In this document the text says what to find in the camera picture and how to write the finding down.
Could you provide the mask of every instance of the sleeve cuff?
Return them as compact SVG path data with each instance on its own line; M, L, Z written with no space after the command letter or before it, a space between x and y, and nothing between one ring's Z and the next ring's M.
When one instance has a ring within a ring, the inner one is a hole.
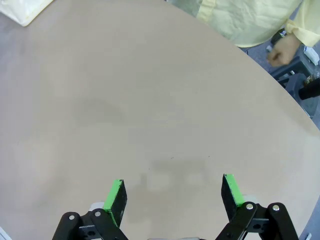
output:
M292 20L286 22L285 30L288 34L294 34L307 47L313 47L320 40L319 34L298 27Z

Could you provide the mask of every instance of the sleeve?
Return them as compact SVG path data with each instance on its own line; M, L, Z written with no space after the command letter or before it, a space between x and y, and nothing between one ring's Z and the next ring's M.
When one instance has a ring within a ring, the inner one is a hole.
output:
M320 0L304 0L295 19L287 21L285 30L313 47L320 40Z

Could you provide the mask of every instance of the black cylinder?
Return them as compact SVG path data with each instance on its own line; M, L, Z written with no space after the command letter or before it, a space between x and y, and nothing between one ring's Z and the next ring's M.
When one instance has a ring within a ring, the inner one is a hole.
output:
M320 95L320 78L315 79L310 82L304 88L299 90L299 97L302 100L314 98Z

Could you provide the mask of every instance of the white bag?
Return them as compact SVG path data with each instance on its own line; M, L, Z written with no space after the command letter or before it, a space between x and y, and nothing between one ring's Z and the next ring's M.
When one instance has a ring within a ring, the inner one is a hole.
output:
M0 0L0 13L22 26L31 21L53 0Z

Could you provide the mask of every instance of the table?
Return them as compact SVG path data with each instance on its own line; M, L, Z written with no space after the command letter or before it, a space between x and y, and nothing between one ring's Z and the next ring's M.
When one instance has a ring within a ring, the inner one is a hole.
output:
M214 239L223 173L298 234L319 196L320 134L240 49L162 0L63 0L0 16L0 226L51 239L123 178L127 237Z

